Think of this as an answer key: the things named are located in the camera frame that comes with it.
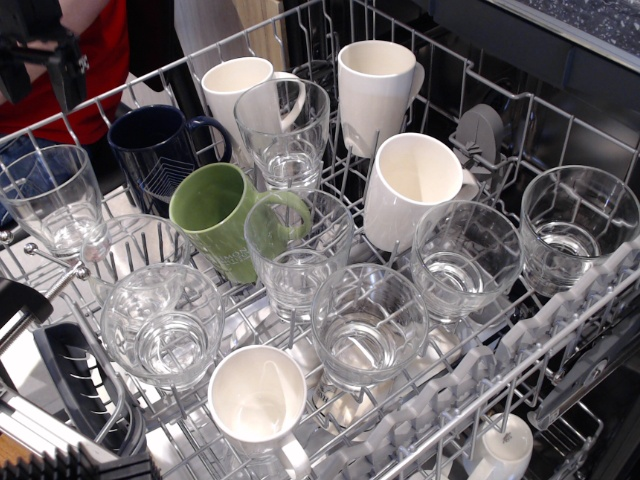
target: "mug rim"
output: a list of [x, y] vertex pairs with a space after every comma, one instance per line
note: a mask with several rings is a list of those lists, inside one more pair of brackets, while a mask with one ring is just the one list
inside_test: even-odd
[[612, 180], [614, 183], [620, 185], [622, 187], [622, 189], [624, 190], [624, 192], [630, 196], [631, 200], [633, 201], [633, 203], [636, 206], [636, 211], [638, 212], [638, 224], [636, 225], [635, 228], [635, 233], [634, 236], [627, 240], [630, 241], [633, 238], [637, 237], [640, 234], [640, 201], [638, 200], [638, 197], [636, 196], [636, 194], [633, 192], [633, 190], [631, 190], [631, 188], [629, 187], [629, 185], [627, 183], [625, 183], [623, 180], [621, 180], [619, 177], [617, 177], [616, 175], [603, 170], [601, 168], [597, 168], [597, 167], [592, 167], [592, 166], [587, 166], [587, 165], [561, 165], [559, 167], [555, 167], [555, 168], [551, 168], [543, 173], [541, 173], [540, 175], [537, 175], [533, 180], [531, 180], [531, 182], [529, 182], [529, 185], [527, 185], [527, 188], [525, 188], [523, 194], [522, 194], [522, 208], [520, 210], [520, 227], [521, 228], [526, 228], [529, 233], [532, 233], [535, 237], [536, 240], [536, 244], [542, 246], [545, 251], [549, 251], [552, 252], [554, 255], [558, 255], [561, 258], [568, 258], [568, 259], [572, 259], [572, 260], [579, 260], [579, 261], [593, 261], [593, 260], [604, 260], [608, 257], [610, 257], [619, 247], [620, 245], [622, 245], [622, 242], [620, 245], [618, 245], [618, 247], [616, 247], [614, 250], [612, 250], [609, 253], [602, 253], [601, 255], [598, 255], [597, 257], [594, 256], [585, 256], [585, 255], [574, 255], [568, 252], [563, 252], [562, 250], [558, 250], [556, 248], [554, 248], [552, 245], [549, 245], [547, 242], [545, 242], [544, 240], [542, 240], [540, 238], [540, 236], [536, 233], [536, 231], [533, 228], [533, 224], [530, 221], [529, 215], [525, 214], [525, 207], [528, 206], [525, 204], [526, 201], [528, 201], [532, 195], [532, 191], [533, 188], [536, 184], [538, 184], [541, 181], [544, 181], [545, 179], [550, 178], [553, 174], [556, 174], [558, 172], [563, 172], [563, 171], [569, 171], [569, 170], [576, 170], [576, 171], [589, 171], [592, 173], [597, 173], [599, 175], [603, 175], [606, 176], [609, 180]]
[[[154, 110], [154, 109], [165, 110], [180, 116], [180, 120], [181, 120], [180, 126], [169, 137], [165, 138], [161, 142], [154, 143], [153, 145], [147, 145], [145, 147], [137, 147], [137, 148], [122, 147], [113, 141], [113, 131], [115, 128], [122, 128], [121, 124], [124, 123], [125, 121], [129, 121], [130, 117], [134, 116], [135, 114], [140, 114], [141, 112]], [[182, 110], [180, 110], [177, 107], [174, 107], [173, 105], [165, 105], [162, 103], [154, 104], [154, 105], [144, 105], [139, 108], [134, 108], [133, 110], [125, 113], [120, 118], [118, 118], [115, 122], [113, 122], [111, 124], [111, 127], [109, 127], [109, 131], [107, 132], [107, 141], [109, 143], [109, 146], [121, 152], [142, 152], [150, 148], [161, 147], [173, 141], [173, 139], [176, 138], [180, 134], [180, 132], [184, 129], [186, 123], [187, 123], [187, 117], [185, 116], [185, 114], [182, 112]]]
[[[362, 45], [371, 45], [371, 44], [384, 44], [384, 45], [388, 45], [390, 48], [395, 48], [397, 51], [399, 52], [408, 52], [409, 54], [411, 54], [413, 56], [413, 65], [407, 69], [401, 70], [401, 71], [397, 71], [394, 73], [385, 73], [385, 74], [373, 74], [373, 73], [366, 73], [366, 72], [361, 72], [359, 70], [356, 70], [355, 68], [347, 65], [344, 60], [343, 60], [343, 56], [345, 55], [345, 52], [347, 50], [352, 50], [354, 48], [359, 48]], [[353, 73], [354, 75], [359, 75], [362, 77], [368, 77], [368, 78], [378, 78], [378, 79], [382, 79], [382, 78], [393, 78], [393, 77], [397, 77], [399, 75], [405, 75], [408, 72], [412, 71], [415, 68], [415, 64], [417, 63], [417, 58], [415, 53], [413, 53], [413, 51], [411, 51], [411, 49], [405, 47], [404, 45], [400, 45], [399, 43], [395, 43], [395, 42], [389, 42], [386, 40], [361, 40], [358, 42], [353, 42], [350, 43], [348, 45], [345, 45], [344, 47], [342, 47], [340, 49], [340, 51], [338, 52], [338, 66], [340, 68], [344, 68], [347, 71], [349, 71], [350, 73]]]
[[51, 145], [49, 147], [40, 148], [38, 150], [34, 150], [33, 152], [29, 152], [29, 153], [23, 155], [22, 157], [18, 158], [15, 162], [11, 163], [10, 165], [7, 165], [7, 167], [5, 169], [0, 171], [0, 178], [4, 177], [6, 175], [6, 173], [7, 173], [7, 171], [10, 170], [14, 165], [18, 165], [20, 162], [26, 161], [27, 157], [32, 157], [34, 155], [35, 156], [40, 156], [41, 153], [46, 152], [48, 150], [53, 150], [53, 149], [55, 149], [55, 150], [58, 150], [58, 149], [75, 150], [76, 152], [79, 152], [80, 166], [79, 166], [78, 170], [71, 177], [69, 177], [67, 180], [65, 180], [64, 182], [62, 182], [60, 185], [58, 185], [55, 188], [47, 190], [46, 192], [40, 193], [38, 195], [33, 195], [33, 196], [30, 196], [30, 197], [24, 197], [24, 198], [9, 198], [5, 194], [5, 189], [3, 187], [0, 187], [0, 198], [2, 198], [5, 202], [7, 202], [9, 205], [12, 205], [12, 206], [13, 205], [20, 205], [20, 204], [26, 203], [26, 202], [31, 202], [33, 200], [46, 198], [48, 195], [51, 195], [53, 192], [57, 192], [57, 191], [62, 190], [63, 188], [65, 188], [67, 185], [69, 185], [71, 182], [73, 182], [76, 178], [78, 178], [80, 175], [82, 175], [84, 173], [84, 171], [87, 170], [88, 165], [91, 165], [91, 161], [89, 159], [89, 153], [83, 147], [79, 147], [78, 145], [74, 145], [74, 144], [62, 144], [61, 143], [61, 144], [58, 144], [58, 145]]
[[[176, 198], [176, 195], [178, 194], [178, 192], [181, 189], [185, 189], [187, 188], [187, 183], [193, 181], [193, 177], [195, 177], [195, 175], [200, 172], [202, 174], [201, 171], [203, 170], [210, 170], [213, 168], [231, 168], [232, 170], [235, 170], [237, 172], [238, 175], [240, 175], [240, 178], [242, 179], [242, 195], [240, 196], [240, 199], [238, 200], [238, 203], [236, 203], [235, 207], [233, 207], [233, 210], [231, 210], [231, 212], [229, 212], [229, 214], [222, 219], [220, 222], [216, 223], [215, 225], [211, 225], [207, 228], [203, 228], [201, 230], [190, 230], [187, 229], [185, 227], [183, 227], [182, 225], [180, 225], [178, 222], [176, 222], [174, 220], [175, 215], [173, 215], [173, 211], [175, 208], [175, 203], [174, 203], [174, 199]], [[248, 179], [246, 177], [246, 175], [244, 174], [244, 172], [242, 171], [242, 169], [232, 163], [223, 163], [223, 162], [218, 162], [218, 163], [210, 163], [208, 165], [204, 165], [196, 170], [194, 170], [193, 172], [191, 172], [189, 175], [187, 175], [184, 180], [182, 180], [182, 182], [180, 182], [180, 184], [178, 185], [178, 187], [176, 188], [175, 192], [173, 192], [173, 195], [171, 195], [171, 200], [169, 201], [169, 220], [171, 220], [173, 223], [175, 223], [178, 227], [180, 227], [182, 229], [182, 231], [184, 231], [187, 234], [194, 234], [194, 235], [199, 235], [199, 234], [203, 234], [203, 233], [209, 233], [212, 232], [214, 230], [216, 230], [217, 228], [222, 228], [222, 226], [226, 225], [228, 223], [228, 220], [233, 217], [236, 212], [238, 211], [238, 208], [240, 208], [240, 205], [242, 205], [242, 203], [245, 201], [246, 197], [247, 197], [247, 182]]]
[[[301, 401], [300, 403], [300, 407], [298, 409], [298, 411], [296, 412], [295, 416], [292, 416], [291, 418], [293, 419], [290, 423], [288, 424], [283, 424], [282, 428], [280, 429], [279, 432], [272, 434], [270, 436], [267, 436], [261, 440], [255, 440], [255, 439], [249, 439], [249, 438], [244, 438], [242, 436], [237, 435], [235, 432], [233, 432], [228, 425], [222, 421], [222, 419], [220, 418], [220, 416], [218, 415], [218, 413], [216, 412], [216, 409], [214, 408], [214, 404], [213, 404], [213, 400], [212, 400], [212, 390], [213, 390], [213, 384], [215, 382], [216, 377], [218, 376], [218, 374], [220, 373], [220, 369], [227, 363], [230, 361], [230, 359], [236, 357], [237, 355], [243, 354], [248, 352], [249, 350], [270, 350], [274, 355], [279, 355], [280, 357], [283, 357], [285, 359], [287, 359], [287, 361], [289, 361], [291, 363], [291, 365], [294, 366], [294, 370], [297, 372], [297, 375], [299, 375], [299, 380], [301, 381], [301, 385], [304, 387], [304, 395], [302, 395], [301, 397]], [[228, 435], [230, 438], [238, 441], [238, 442], [242, 442], [242, 443], [246, 443], [246, 444], [252, 444], [252, 445], [260, 445], [260, 444], [266, 444], [266, 443], [271, 443], [274, 441], [278, 441], [284, 437], [286, 437], [289, 433], [291, 433], [291, 431], [293, 430], [293, 428], [295, 428], [295, 426], [299, 423], [300, 418], [302, 417], [302, 414], [304, 413], [304, 410], [306, 408], [306, 398], [307, 398], [307, 381], [306, 378], [304, 376], [304, 372], [302, 371], [302, 369], [300, 368], [300, 365], [298, 365], [298, 362], [296, 362], [293, 357], [291, 357], [290, 355], [288, 355], [287, 353], [285, 353], [284, 351], [282, 351], [279, 348], [273, 347], [271, 345], [247, 345], [245, 347], [239, 348], [237, 350], [234, 350], [233, 352], [231, 352], [229, 355], [227, 355], [226, 357], [224, 357], [220, 363], [218, 363], [214, 370], [213, 373], [211, 374], [211, 377], [209, 378], [209, 385], [207, 387], [207, 405], [209, 407], [209, 411], [211, 412], [211, 416], [213, 417], [213, 421], [215, 422], [216, 426], [222, 430], [222, 432], [225, 435]]]
[[[236, 89], [236, 90], [213, 90], [212, 88], [209, 88], [209, 87], [206, 86], [207, 80], [210, 80], [210, 78], [213, 75], [217, 74], [220, 70], [223, 70], [229, 64], [247, 63], [247, 62], [251, 63], [251, 62], [254, 62], [254, 61], [257, 61], [259, 63], [262, 63], [262, 64], [265, 64], [265, 65], [269, 66], [269, 75], [267, 75], [262, 80], [259, 80], [257, 83], [255, 83], [255, 84], [253, 84], [253, 85], [251, 85], [249, 87], [240, 88], [240, 89]], [[205, 92], [210, 93], [212, 95], [216, 95], [216, 96], [234, 96], [234, 95], [242, 94], [242, 93], [246, 92], [247, 90], [255, 87], [256, 85], [258, 85], [258, 84], [260, 84], [262, 82], [266, 82], [268, 80], [271, 80], [273, 78], [274, 72], [275, 72], [275, 67], [266, 58], [262, 58], [262, 57], [258, 57], [258, 56], [246, 56], [246, 57], [232, 58], [231, 60], [227, 60], [227, 61], [224, 61], [222, 63], [219, 63], [218, 65], [214, 65], [209, 70], [207, 70], [207, 72], [202, 77], [202, 80], [200, 80], [200, 85], [202, 86], [202, 89]]]
[[[419, 202], [417, 200], [414, 200], [412, 198], [407, 197], [406, 195], [403, 195], [402, 193], [398, 192], [395, 188], [393, 188], [389, 184], [389, 182], [387, 181], [387, 179], [385, 178], [385, 176], [382, 174], [382, 171], [381, 171], [381, 167], [380, 167], [381, 152], [383, 152], [383, 150], [388, 146], [388, 144], [390, 144], [390, 143], [392, 143], [394, 141], [397, 142], [397, 141], [405, 139], [405, 138], [418, 138], [418, 139], [420, 139], [422, 141], [428, 141], [429, 143], [438, 145], [439, 147], [443, 147], [444, 151], [446, 151], [446, 155], [449, 157], [449, 159], [455, 160], [453, 162], [453, 164], [455, 165], [454, 168], [456, 169], [456, 172], [458, 173], [459, 186], [458, 186], [457, 190], [451, 196], [449, 196], [447, 198], [443, 198], [443, 199], [435, 201], [435, 202]], [[453, 153], [453, 150], [451, 150], [444, 142], [441, 142], [437, 138], [432, 137], [430, 135], [426, 135], [424, 133], [416, 133], [416, 132], [398, 133], [398, 134], [393, 135], [393, 136], [389, 137], [388, 139], [386, 139], [384, 142], [382, 142], [382, 145], [380, 145], [380, 147], [378, 148], [378, 151], [376, 152], [376, 156], [375, 156], [375, 160], [374, 160], [374, 168], [376, 169], [376, 173], [378, 174], [378, 177], [380, 178], [380, 181], [382, 182], [382, 184], [384, 185], [384, 187], [387, 190], [392, 192], [395, 196], [397, 196], [398, 198], [402, 199], [403, 201], [405, 201], [405, 202], [407, 202], [409, 204], [417, 205], [417, 206], [421, 206], [421, 207], [433, 207], [433, 206], [440, 205], [440, 204], [442, 204], [444, 202], [448, 202], [448, 201], [451, 201], [451, 200], [455, 199], [456, 195], [458, 195], [458, 193], [460, 193], [460, 190], [462, 189], [462, 186], [464, 185], [463, 168], [462, 168], [462, 165], [460, 165], [460, 160], [458, 160], [458, 157], [456, 157], [456, 154]]]

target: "clear glass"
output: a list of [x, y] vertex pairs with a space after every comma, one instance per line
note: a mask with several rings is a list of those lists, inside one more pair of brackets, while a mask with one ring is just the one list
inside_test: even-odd
[[101, 305], [115, 283], [147, 265], [186, 265], [194, 247], [173, 222], [145, 214], [122, 215], [91, 230], [80, 258], [90, 270], [89, 284]]
[[310, 212], [305, 235], [300, 213], [272, 192], [258, 202], [245, 221], [245, 238], [258, 277], [273, 310], [283, 320], [308, 322], [320, 285], [347, 265], [355, 225], [349, 209], [319, 190], [288, 190]]
[[362, 263], [338, 270], [313, 299], [314, 345], [325, 374], [344, 390], [370, 387], [397, 375], [417, 358], [428, 326], [418, 289], [381, 265]]
[[610, 173], [567, 166], [539, 175], [522, 197], [526, 282], [547, 297], [568, 290], [636, 238], [639, 220], [638, 199]]
[[456, 322], [511, 289], [522, 264], [513, 224], [496, 209], [466, 200], [430, 209], [411, 249], [413, 281], [441, 323]]
[[213, 282], [175, 263], [143, 267], [122, 279], [100, 318], [102, 341], [116, 363], [149, 385], [178, 390], [204, 377], [223, 325]]
[[0, 202], [52, 255], [77, 258], [86, 234], [102, 222], [102, 194], [87, 152], [54, 145], [0, 171]]
[[329, 140], [329, 94], [296, 78], [263, 82], [234, 109], [244, 146], [267, 189], [316, 188]]

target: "dark blue mug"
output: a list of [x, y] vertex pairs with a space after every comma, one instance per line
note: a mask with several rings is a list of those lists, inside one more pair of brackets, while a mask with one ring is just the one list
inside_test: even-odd
[[150, 105], [126, 113], [111, 125], [109, 145], [143, 213], [169, 218], [171, 195], [187, 175], [203, 166], [191, 138], [202, 126], [220, 132], [224, 139], [220, 161], [228, 162], [229, 133], [211, 117], [187, 120], [175, 107]]

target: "upper dishwasher rack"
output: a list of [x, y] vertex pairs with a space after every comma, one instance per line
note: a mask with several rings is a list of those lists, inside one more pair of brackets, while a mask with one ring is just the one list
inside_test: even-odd
[[[78, 108], [97, 105], [104, 112], [101, 102], [120, 93], [137, 108], [143, 104], [144, 81], [151, 78], [160, 79], [164, 86], [160, 98], [154, 101], [179, 106], [166, 72], [182, 64], [188, 66], [204, 107], [199, 62], [212, 56], [217, 61], [229, 60], [225, 51], [238, 43], [253, 55], [257, 51], [256, 37], [273, 36], [280, 46], [279, 61], [298, 76], [320, 83], [332, 97], [332, 129], [322, 187], [342, 199], [359, 226], [350, 261], [382, 263], [406, 275], [406, 252], [382, 253], [362, 232], [363, 198], [371, 162], [344, 148], [337, 113], [336, 58], [340, 47], [347, 43], [380, 38], [401, 42], [416, 53], [425, 66], [426, 80], [403, 128], [448, 141], [465, 167], [482, 181], [480, 201], [494, 205], [515, 223], [517, 192], [523, 183], [547, 168], [577, 163], [578, 159], [602, 166], [598, 154], [603, 146], [620, 159], [614, 173], [627, 182], [631, 178], [637, 146], [626, 144], [534, 93], [520, 88], [511, 91], [512, 85], [502, 77], [496, 78], [490, 69], [483, 70], [488, 59], [481, 56], [480, 61], [472, 60], [457, 52], [455, 42], [449, 42], [441, 30], [421, 33], [377, 9], [375, 2], [344, 2], [339, 12], [330, 3], [334, 2], [314, 0], [288, 10]], [[301, 46], [302, 53], [295, 55], [303, 57], [299, 61], [288, 53], [287, 44], [293, 41]], [[470, 139], [460, 133], [461, 119], [478, 103], [491, 105], [503, 122], [504, 130], [495, 138], [493, 150], [491, 138]], [[64, 116], [60, 114], [6, 136], [0, 139], [0, 146], [20, 135], [33, 137], [39, 127], [60, 118]], [[103, 118], [109, 125], [106, 116]], [[541, 125], [552, 127], [552, 135]], [[585, 139], [599, 147], [594, 149], [593, 158], [585, 157], [581, 148]], [[216, 149], [213, 142], [200, 154], [208, 155]], [[495, 154], [485, 156], [488, 151]], [[107, 218], [135, 211], [126, 193], [126, 188], [118, 189], [105, 197]], [[64, 266], [41, 252], [26, 255], [24, 243], [28, 241], [5, 241], [9, 245], [0, 252], [0, 272], [46, 290], [62, 274]], [[351, 425], [342, 425], [331, 411], [332, 405], [345, 400], [342, 397], [348, 394], [334, 397], [319, 408], [309, 401], [296, 435], [311, 459], [312, 477], [438, 478], [474, 448], [470, 439], [480, 432], [485, 415], [493, 411], [523, 411], [522, 416], [535, 413], [552, 386], [550, 379], [559, 378], [585, 345], [614, 328], [635, 299], [640, 278], [639, 252], [638, 241], [625, 244], [605, 265], [588, 272], [571, 291], [549, 301], [538, 298], [518, 281], [508, 295], [464, 319], [454, 331], [443, 332], [431, 325], [433, 361], [420, 372], [404, 371], [389, 397], [380, 399], [375, 391], [365, 388], [349, 399], [357, 405], [371, 405]], [[261, 284], [232, 286], [201, 255], [195, 255], [192, 263], [215, 281], [225, 298], [228, 325], [218, 361], [233, 348], [249, 343], [274, 345], [298, 358], [304, 358], [304, 352], [312, 348], [309, 326], [282, 324], [274, 318]], [[55, 300], [54, 316], [49, 322], [78, 321], [99, 333], [99, 314], [100, 307], [87, 285], [74, 281]], [[457, 341], [442, 342], [447, 334], [455, 335]], [[317, 378], [318, 365], [305, 367], [310, 381]], [[144, 410], [147, 447], [164, 478], [255, 477], [212, 423], [206, 408], [208, 376], [189, 391], [167, 393], [123, 373], [114, 375]], [[576, 408], [588, 421], [571, 423], [570, 418], [561, 418], [540, 434], [542, 440], [561, 452], [553, 470], [555, 478], [563, 478], [580, 467], [583, 454], [602, 428], [584, 405]], [[455, 473], [454, 466], [451, 478], [456, 478]]]

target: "white cup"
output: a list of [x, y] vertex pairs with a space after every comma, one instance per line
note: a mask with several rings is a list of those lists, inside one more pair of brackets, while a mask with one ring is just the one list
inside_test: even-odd
[[502, 433], [502, 414], [491, 416], [496, 425], [476, 441], [473, 458], [465, 458], [469, 480], [500, 478], [519, 480], [529, 466], [533, 452], [531, 429], [517, 415], [509, 414], [507, 429]]
[[243, 347], [216, 367], [208, 404], [229, 442], [257, 463], [277, 456], [293, 479], [311, 472], [293, 434], [304, 412], [307, 384], [298, 364], [266, 345]]
[[479, 191], [449, 147], [420, 133], [401, 133], [378, 149], [364, 203], [364, 233], [380, 250], [411, 246], [420, 218], [434, 205], [471, 200]]
[[411, 50], [393, 42], [355, 42], [338, 54], [340, 123], [345, 145], [372, 158], [376, 145], [400, 132], [424, 82]]
[[262, 82], [275, 78], [298, 77], [287, 72], [275, 72], [271, 62], [264, 58], [240, 57], [211, 68], [204, 74], [200, 82], [212, 116], [231, 135], [234, 157], [242, 167], [253, 166], [253, 160], [244, 148], [233, 108], [244, 92]]

